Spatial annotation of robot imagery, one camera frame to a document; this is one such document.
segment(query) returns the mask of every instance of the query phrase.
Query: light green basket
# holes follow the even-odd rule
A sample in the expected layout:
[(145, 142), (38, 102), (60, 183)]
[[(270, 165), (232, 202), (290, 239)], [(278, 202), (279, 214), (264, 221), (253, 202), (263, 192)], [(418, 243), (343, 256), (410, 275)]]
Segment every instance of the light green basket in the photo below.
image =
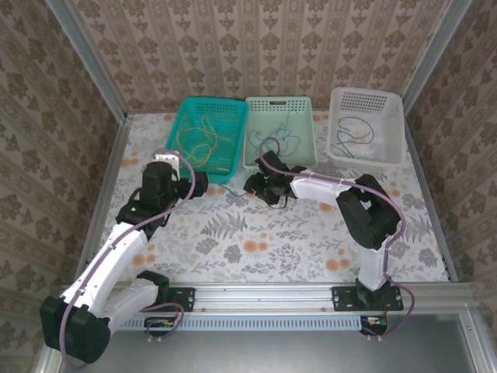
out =
[[(318, 164), (311, 99), (308, 97), (249, 97), (245, 138), (243, 141), (243, 167), (248, 175), (259, 171), (255, 160), (262, 140), (276, 135), (280, 140), (280, 159), (289, 168), (303, 166), (313, 169)], [(276, 151), (276, 144), (267, 151)]]

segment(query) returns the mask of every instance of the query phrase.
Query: black cord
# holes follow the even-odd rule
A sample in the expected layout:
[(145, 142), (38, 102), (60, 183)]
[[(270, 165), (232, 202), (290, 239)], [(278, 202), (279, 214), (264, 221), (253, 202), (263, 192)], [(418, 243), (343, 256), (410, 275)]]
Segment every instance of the black cord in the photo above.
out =
[(269, 202), (268, 202), (268, 201), (266, 201), (266, 203), (267, 203), (267, 205), (268, 205), (269, 207), (271, 207), (273, 210), (283, 210), (283, 209), (287, 206), (287, 204), (288, 204), (288, 197), (287, 197), (287, 196), (285, 196), (285, 204), (284, 204), (282, 207), (273, 207), (273, 206), (271, 206), (271, 205), (269, 204)]

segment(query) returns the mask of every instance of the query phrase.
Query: floral tablecloth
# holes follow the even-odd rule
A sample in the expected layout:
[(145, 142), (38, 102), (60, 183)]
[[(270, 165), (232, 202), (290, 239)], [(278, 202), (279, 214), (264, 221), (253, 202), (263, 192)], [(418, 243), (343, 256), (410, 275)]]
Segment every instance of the floral tablecloth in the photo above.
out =
[[(134, 117), (102, 242), (119, 209), (141, 185), (150, 154), (164, 147), (175, 115)], [(337, 169), (325, 153), (328, 113), (314, 115), (320, 173), (357, 178)], [(404, 211), (407, 230), (391, 250), (389, 272), (397, 281), (447, 281), (443, 261), (409, 154), (402, 169), (374, 174)], [(243, 193), (242, 165), (229, 187)], [(188, 202), (160, 228), (120, 278), (132, 281), (149, 269), (181, 282), (350, 282), (359, 271), (360, 247), (340, 211), (309, 200), (271, 209), (252, 195), (235, 197), (218, 185)]]

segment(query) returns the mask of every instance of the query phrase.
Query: patterned wallpaper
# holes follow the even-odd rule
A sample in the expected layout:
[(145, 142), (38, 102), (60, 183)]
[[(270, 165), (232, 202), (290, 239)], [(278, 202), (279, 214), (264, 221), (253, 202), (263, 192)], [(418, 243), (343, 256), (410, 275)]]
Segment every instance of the patterned wallpaper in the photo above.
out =
[(497, 341), (497, 1), (473, 1), (408, 121), (459, 276)]
[(75, 274), (116, 126), (44, 1), (0, 1), (0, 372), (43, 345), (39, 306)]
[(449, 0), (68, 0), (130, 112), (186, 96), (402, 94)]

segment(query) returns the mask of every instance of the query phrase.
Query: robotic arm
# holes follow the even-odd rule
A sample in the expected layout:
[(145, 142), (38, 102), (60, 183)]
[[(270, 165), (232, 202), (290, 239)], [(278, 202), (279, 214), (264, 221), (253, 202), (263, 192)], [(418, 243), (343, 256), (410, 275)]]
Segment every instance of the robotic arm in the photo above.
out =
[[(207, 174), (195, 173), (196, 185), (192, 197), (207, 190)], [(188, 194), (191, 183), (179, 179), (179, 159), (174, 155), (156, 155), (148, 163), (141, 188), (135, 190), (117, 215), (112, 231), (83, 274), (59, 298), (48, 297), (40, 308), (45, 344), (60, 350), (59, 333), (63, 314), (77, 292), (79, 297), (69, 312), (65, 328), (65, 348), (68, 355), (86, 363), (95, 362), (106, 349), (112, 334), (123, 322), (149, 305), (166, 303), (169, 279), (144, 271), (114, 298), (107, 300), (114, 285), (131, 258), (145, 247), (155, 231), (167, 224), (169, 216), (150, 222), (126, 235), (110, 250), (102, 265), (94, 268), (115, 239), (129, 228), (173, 207)], [(92, 273), (83, 290), (83, 281)]]
[[(289, 171), (274, 152), (267, 152), (263, 157), (272, 167)], [(261, 172), (248, 178), (244, 187), (247, 192), (254, 193), (269, 205), (278, 204), (281, 197), (338, 204), (351, 236), (364, 248), (355, 288), (347, 290), (347, 287), (340, 287), (343, 296), (338, 296), (332, 289), (335, 311), (340, 311), (340, 305), (345, 305), (343, 311), (381, 310), (388, 297), (399, 296), (400, 291), (395, 291), (395, 287), (389, 284), (384, 266), (384, 240), (395, 233), (400, 220), (390, 204), (353, 186), (309, 179), (305, 177), (308, 171), (303, 167), (291, 170), (292, 173), (302, 174), (302, 177), (285, 176), (265, 167), (260, 159), (256, 162)], [(200, 197), (207, 190), (207, 174), (195, 173), (195, 176), (192, 197)], [(387, 195), (372, 176), (363, 175), (355, 183)], [(128, 203), (121, 208), (117, 224), (97, 256), (61, 297), (48, 297), (41, 305), (43, 336), (48, 347), (61, 349), (59, 336), (63, 315), (78, 292), (80, 295), (68, 313), (64, 345), (68, 355), (86, 363), (93, 363), (102, 355), (112, 334), (132, 315), (149, 305), (161, 305), (169, 300), (169, 279), (150, 271), (139, 274), (128, 288), (114, 298), (108, 300), (108, 297), (131, 258), (147, 245), (157, 228), (167, 224), (170, 215), (132, 231), (115, 247), (112, 244), (129, 228), (167, 211), (180, 198), (184, 199), (190, 187), (188, 180), (179, 178), (178, 157), (156, 155), (155, 161), (147, 164), (142, 187), (135, 190)], [(82, 289), (84, 281), (88, 282)]]
[[(385, 240), (395, 234), (400, 222), (400, 217), (388, 202), (353, 186), (309, 178), (305, 174), (310, 172), (304, 167), (296, 166), (289, 170), (273, 151), (267, 152), (263, 158), (275, 169), (300, 173), (302, 177), (275, 173), (258, 159), (255, 162), (261, 172), (248, 178), (245, 191), (254, 193), (269, 206), (278, 204), (281, 197), (338, 205), (350, 235), (363, 247), (356, 288), (352, 291), (353, 298), (346, 299), (347, 305), (356, 309), (381, 309), (391, 295), (400, 294), (389, 284), (386, 275)], [(350, 181), (388, 196), (371, 175), (365, 174)]]

